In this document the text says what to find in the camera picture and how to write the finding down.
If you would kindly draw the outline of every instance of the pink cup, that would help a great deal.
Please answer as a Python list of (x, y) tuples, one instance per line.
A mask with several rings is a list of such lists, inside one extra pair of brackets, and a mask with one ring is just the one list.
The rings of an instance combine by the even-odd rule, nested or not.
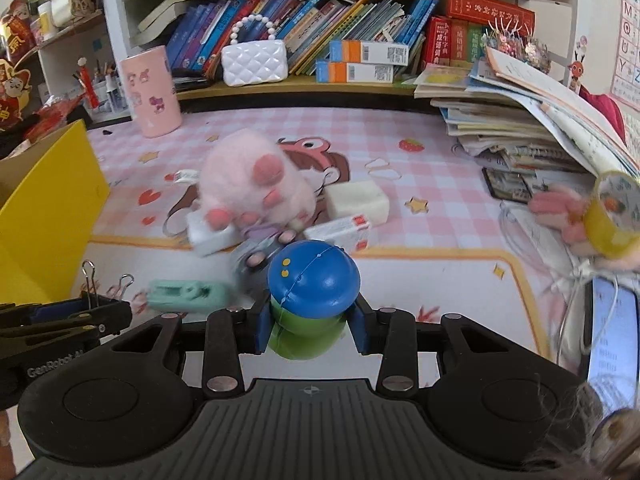
[(120, 65), (131, 117), (142, 134), (159, 137), (178, 128), (182, 115), (164, 45), (129, 57)]

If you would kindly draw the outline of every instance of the silver bolt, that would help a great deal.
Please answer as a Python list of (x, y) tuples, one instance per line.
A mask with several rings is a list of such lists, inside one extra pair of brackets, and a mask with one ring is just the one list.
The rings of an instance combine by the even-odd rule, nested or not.
[(414, 382), (404, 375), (389, 375), (382, 379), (382, 385), (390, 392), (406, 392), (414, 387)]
[(207, 381), (207, 388), (212, 392), (230, 392), (238, 386), (238, 381), (228, 375), (218, 375)]

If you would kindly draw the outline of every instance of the qr code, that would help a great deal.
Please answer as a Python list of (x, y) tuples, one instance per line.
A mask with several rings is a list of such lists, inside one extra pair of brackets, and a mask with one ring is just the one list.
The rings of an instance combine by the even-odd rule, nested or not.
[(406, 64), (407, 49), (400, 46), (390, 46), (386, 50), (386, 59), (389, 63)]
[(375, 69), (376, 81), (389, 82), (391, 81), (392, 70), (389, 65), (378, 65)]

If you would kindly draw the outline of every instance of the blue ball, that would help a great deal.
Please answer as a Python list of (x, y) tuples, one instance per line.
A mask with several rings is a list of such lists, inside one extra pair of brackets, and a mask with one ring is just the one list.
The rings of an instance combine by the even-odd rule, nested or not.
[(286, 246), (271, 261), (267, 280), (282, 307), (309, 319), (343, 313), (360, 291), (355, 262), (341, 248), (320, 240)]

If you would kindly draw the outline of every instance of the pen holder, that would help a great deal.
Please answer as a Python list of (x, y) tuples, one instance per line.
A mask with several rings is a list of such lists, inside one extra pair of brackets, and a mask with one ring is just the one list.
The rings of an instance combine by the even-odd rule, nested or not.
[(120, 77), (131, 117), (145, 137), (168, 134), (182, 124), (164, 45), (123, 60)]
[(583, 217), (591, 245), (617, 260), (640, 243), (640, 186), (632, 177), (608, 171), (596, 181)]
[[(268, 40), (238, 43), (240, 30), (255, 22), (267, 28)], [(287, 78), (287, 51), (284, 42), (276, 40), (273, 22), (267, 16), (252, 14), (236, 22), (231, 29), (231, 44), (222, 49), (222, 69), (229, 86), (275, 83)]]

